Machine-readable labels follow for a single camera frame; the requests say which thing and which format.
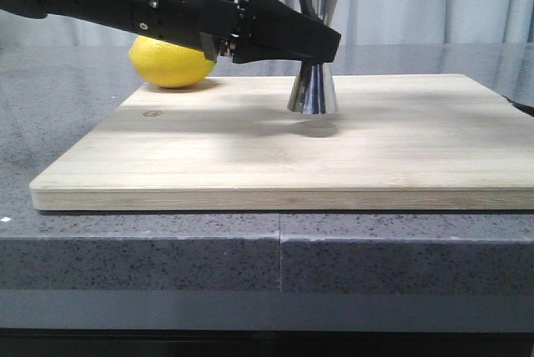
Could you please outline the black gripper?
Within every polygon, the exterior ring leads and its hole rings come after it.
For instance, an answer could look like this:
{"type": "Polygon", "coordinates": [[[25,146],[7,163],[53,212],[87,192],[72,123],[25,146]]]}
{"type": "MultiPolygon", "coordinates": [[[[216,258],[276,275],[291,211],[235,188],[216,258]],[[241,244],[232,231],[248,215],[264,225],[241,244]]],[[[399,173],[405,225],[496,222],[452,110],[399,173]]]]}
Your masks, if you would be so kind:
{"type": "MultiPolygon", "coordinates": [[[[150,27],[145,35],[219,56],[239,25],[239,0],[149,0],[150,27]]],[[[331,63],[341,35],[321,21],[279,0],[249,0],[235,41],[234,63],[295,60],[331,63]]]]}

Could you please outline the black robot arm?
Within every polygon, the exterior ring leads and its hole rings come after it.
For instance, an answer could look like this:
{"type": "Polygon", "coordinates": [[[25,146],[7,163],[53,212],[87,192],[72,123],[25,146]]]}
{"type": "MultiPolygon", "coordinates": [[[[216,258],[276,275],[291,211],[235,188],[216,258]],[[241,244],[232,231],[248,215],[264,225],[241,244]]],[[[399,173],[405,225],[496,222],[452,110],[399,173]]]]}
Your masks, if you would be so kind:
{"type": "Polygon", "coordinates": [[[340,35],[279,0],[1,0],[26,18],[61,15],[220,55],[235,63],[330,63],[340,35]]]}

